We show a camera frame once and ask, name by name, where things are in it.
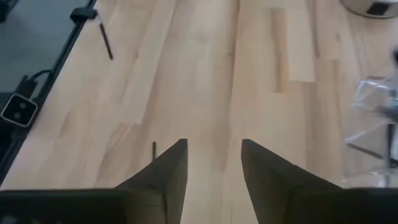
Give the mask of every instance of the white round object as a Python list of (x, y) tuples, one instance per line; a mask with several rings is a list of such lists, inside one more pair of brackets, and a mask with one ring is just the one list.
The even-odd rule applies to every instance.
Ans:
[(349, 11), (372, 18), (398, 16), (398, 0), (340, 0)]

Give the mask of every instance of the wooden table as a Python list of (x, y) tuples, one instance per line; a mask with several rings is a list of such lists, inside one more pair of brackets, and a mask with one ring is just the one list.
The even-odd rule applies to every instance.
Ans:
[(337, 0), (97, 0), (2, 189), (114, 187), (180, 138), (182, 223), (256, 223), (241, 141), (333, 182), (358, 82), (388, 75), (398, 19)]

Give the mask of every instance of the gray floor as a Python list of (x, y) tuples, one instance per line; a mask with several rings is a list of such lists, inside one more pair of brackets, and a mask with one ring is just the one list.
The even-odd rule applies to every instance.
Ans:
[(53, 67), (74, 26), (70, 13), (88, 2), (20, 0), (17, 3), (5, 23), (0, 24), (0, 92), (13, 91), (23, 75)]

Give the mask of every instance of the black wire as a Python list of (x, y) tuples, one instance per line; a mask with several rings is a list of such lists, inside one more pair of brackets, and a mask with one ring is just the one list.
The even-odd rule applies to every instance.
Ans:
[(46, 73), (51, 73), (51, 70), (41, 70), (37, 72), (36, 74), (32, 75), (29, 78), (29, 81), (34, 81), (36, 78), (39, 78), (41, 75), (46, 74)]

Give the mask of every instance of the black metal frame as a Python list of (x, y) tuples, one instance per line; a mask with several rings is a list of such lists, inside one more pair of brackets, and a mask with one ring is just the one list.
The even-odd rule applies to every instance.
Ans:
[[(95, 2), (96, 0), (90, 0), (89, 3), (86, 5), (86, 7), (93, 7)], [(18, 155), (19, 149), (22, 147), (22, 144), (24, 143), (27, 137), (28, 132), (30, 131), (32, 125), (34, 124), (38, 114), (40, 113), (40, 110), (42, 109), (44, 102), (47, 99), (47, 96), (49, 95), (50, 90), (63, 67), (63, 64), (67, 60), (69, 53), (72, 50), (73, 45), (75, 44), (84, 24), (85, 21), (78, 21), (75, 24), (66, 44), (63, 46), (60, 56), (58, 57), (57, 61), (55, 62), (52, 68), (51, 74), (46, 78), (42, 89), (35, 98), (35, 102), (37, 103), (38, 109), (36, 115), (32, 119), (32, 124), (27, 129), (16, 129), (14, 131), (12, 135), (11, 145), (7, 150), (7, 153), (4, 155), (3, 159), (0, 161), (0, 185), (5, 179), (8, 170), (10, 169), (12, 163), (14, 162), (14, 159)]]
[[(392, 158), (392, 156), (391, 156), (391, 148), (392, 148), (392, 141), (393, 141), (393, 138), (394, 138), (395, 128), (396, 128), (395, 124), (388, 124), (387, 125), (387, 139), (386, 139), (387, 146), (388, 146), (388, 148), (387, 148), (387, 157), (389, 158), (389, 161), (388, 161), (389, 164), (388, 165), (389, 165), (390, 168), (398, 167), (398, 160)], [(361, 146), (357, 146), (357, 145), (352, 144), (352, 143), (348, 143), (348, 144), (346, 144), (346, 146), (348, 146), (348, 147), (350, 147), (352, 149), (355, 149), (355, 150), (357, 150), (359, 152), (363, 152), (363, 153), (365, 153), (365, 154), (367, 154), (367, 155), (369, 155), (371, 157), (374, 157), (376, 159), (383, 159), (383, 155), (381, 155), (381, 154), (379, 154), (377, 152), (374, 152), (374, 151), (370, 151), (369, 149), (365, 149), (365, 148), (363, 148)]]

